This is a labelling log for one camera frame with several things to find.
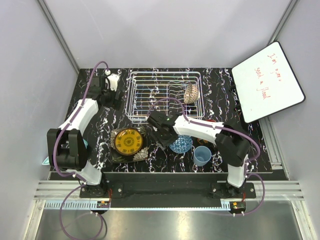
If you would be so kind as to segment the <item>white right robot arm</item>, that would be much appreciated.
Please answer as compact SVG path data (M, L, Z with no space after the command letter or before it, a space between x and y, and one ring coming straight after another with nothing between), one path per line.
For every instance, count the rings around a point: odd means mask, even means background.
M173 144L178 136L190 136L213 144L227 163L228 195L236 199L244 194L250 141L243 132L227 123L199 120L182 113L167 116L157 110L149 114L147 123L153 127L152 137L162 147Z

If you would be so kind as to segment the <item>black floral square plate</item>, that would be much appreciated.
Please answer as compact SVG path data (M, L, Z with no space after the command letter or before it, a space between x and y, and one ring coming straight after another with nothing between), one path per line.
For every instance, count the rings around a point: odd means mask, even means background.
M142 148L133 155L122 155L118 153L115 149L115 143L114 143L115 137L121 130L124 130L124 129L137 129L142 135L142 138L143 138ZM138 127L131 127L131 128L113 129L110 132L110 154L111 154L111 162L114 164L145 161L149 156L149 142L148 142L146 128L143 126L138 126Z

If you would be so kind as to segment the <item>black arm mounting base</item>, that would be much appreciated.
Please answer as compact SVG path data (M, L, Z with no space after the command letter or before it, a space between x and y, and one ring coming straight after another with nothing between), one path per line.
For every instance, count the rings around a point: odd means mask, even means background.
M131 195L200 194L219 199L254 199L253 183L236 188L227 183L226 173L119 173L106 172L97 186L85 186L81 198L114 199Z

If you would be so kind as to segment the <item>brown white patterned bowl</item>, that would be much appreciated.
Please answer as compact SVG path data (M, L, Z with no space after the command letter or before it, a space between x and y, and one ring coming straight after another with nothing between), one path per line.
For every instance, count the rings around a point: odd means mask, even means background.
M200 97L200 92L195 84L189 83L184 91L183 100L185 104L193 104Z

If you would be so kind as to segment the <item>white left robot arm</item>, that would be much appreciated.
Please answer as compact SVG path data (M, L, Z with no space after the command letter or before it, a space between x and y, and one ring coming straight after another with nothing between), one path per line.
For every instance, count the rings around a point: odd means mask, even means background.
M51 167L62 177L72 176L91 185L90 192L97 198L108 193L108 186L102 182L103 174L88 160L83 133L101 107L119 110L123 95L121 90L107 89L79 100L68 119L46 135Z

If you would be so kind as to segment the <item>yellow patterned round plate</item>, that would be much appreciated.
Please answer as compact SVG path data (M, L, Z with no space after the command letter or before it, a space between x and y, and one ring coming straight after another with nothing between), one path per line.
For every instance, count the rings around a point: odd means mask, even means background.
M142 134L136 128L125 128L116 134L114 146L121 155L134 155L143 146Z

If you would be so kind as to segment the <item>blue triangle patterned bowl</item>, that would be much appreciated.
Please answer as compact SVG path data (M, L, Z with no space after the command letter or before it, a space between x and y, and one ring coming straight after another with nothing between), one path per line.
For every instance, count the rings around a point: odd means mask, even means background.
M169 145L169 148L177 154L184 154L188 152L193 145L193 140L188 135L179 135L178 139Z

